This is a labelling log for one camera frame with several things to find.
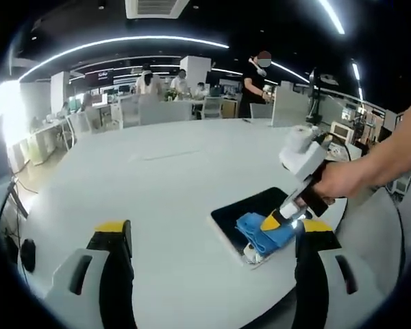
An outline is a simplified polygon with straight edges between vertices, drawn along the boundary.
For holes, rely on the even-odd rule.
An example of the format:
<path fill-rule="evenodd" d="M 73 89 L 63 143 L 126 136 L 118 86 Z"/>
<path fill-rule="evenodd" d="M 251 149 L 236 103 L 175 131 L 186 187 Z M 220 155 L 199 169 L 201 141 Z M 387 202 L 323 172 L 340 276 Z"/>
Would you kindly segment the person's right hand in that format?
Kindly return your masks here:
<path fill-rule="evenodd" d="M 363 186 L 363 177 L 361 160 L 329 162 L 321 179 L 314 185 L 314 190 L 330 205 L 338 198 L 351 197 L 358 192 Z"/>

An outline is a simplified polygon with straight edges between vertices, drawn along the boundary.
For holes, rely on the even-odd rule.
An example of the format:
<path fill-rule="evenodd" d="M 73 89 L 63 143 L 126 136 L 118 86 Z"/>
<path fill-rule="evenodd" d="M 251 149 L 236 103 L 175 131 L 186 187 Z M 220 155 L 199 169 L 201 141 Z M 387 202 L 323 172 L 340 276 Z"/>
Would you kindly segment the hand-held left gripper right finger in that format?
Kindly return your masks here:
<path fill-rule="evenodd" d="M 299 220 L 295 256 L 293 328 L 359 327 L 359 262 L 344 253 L 332 228 L 319 220 Z"/>

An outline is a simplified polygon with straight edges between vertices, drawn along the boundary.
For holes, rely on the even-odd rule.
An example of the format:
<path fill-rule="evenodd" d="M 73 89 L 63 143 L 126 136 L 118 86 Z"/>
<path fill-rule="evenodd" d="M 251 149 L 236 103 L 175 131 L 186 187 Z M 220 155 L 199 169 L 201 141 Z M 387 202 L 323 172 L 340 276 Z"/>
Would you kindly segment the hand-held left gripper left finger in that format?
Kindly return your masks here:
<path fill-rule="evenodd" d="M 44 302 L 66 328 L 136 328 L 131 222 L 95 228 L 54 272 Z"/>

